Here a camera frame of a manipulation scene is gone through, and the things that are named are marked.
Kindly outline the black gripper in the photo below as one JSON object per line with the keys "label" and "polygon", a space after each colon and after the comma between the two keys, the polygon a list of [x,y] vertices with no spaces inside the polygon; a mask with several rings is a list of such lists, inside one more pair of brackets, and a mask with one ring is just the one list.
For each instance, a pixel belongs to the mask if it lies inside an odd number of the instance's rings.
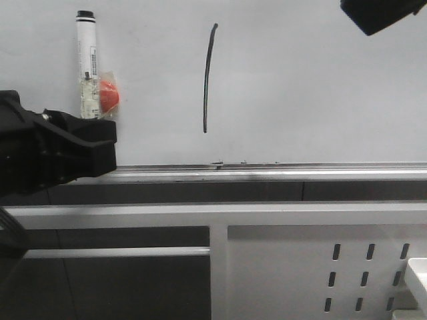
{"label": "black gripper", "polygon": [[81,119],[45,109],[54,125],[41,138],[36,122],[41,114],[21,105],[15,90],[1,91],[1,196],[34,193],[81,177],[99,177],[116,170],[115,121]]}
{"label": "black gripper", "polygon": [[417,15],[426,0],[345,0],[341,10],[367,36],[388,28],[409,15]]}

